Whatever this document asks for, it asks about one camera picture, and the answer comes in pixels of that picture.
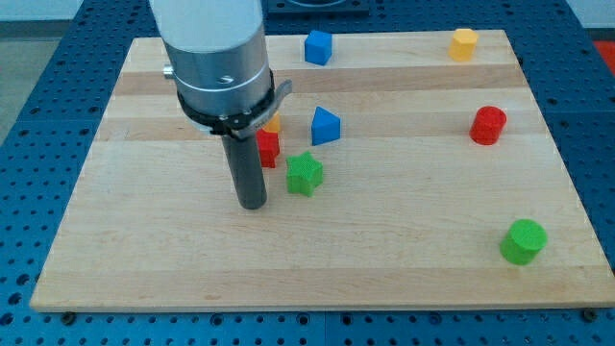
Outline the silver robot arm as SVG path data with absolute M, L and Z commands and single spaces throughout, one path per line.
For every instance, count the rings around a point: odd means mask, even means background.
M 184 113 L 207 134 L 244 139 L 292 92 L 274 82 L 259 0 L 151 0 Z

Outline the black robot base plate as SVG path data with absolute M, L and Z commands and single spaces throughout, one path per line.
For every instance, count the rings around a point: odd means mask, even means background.
M 262 0 L 270 15 L 368 14 L 371 0 Z

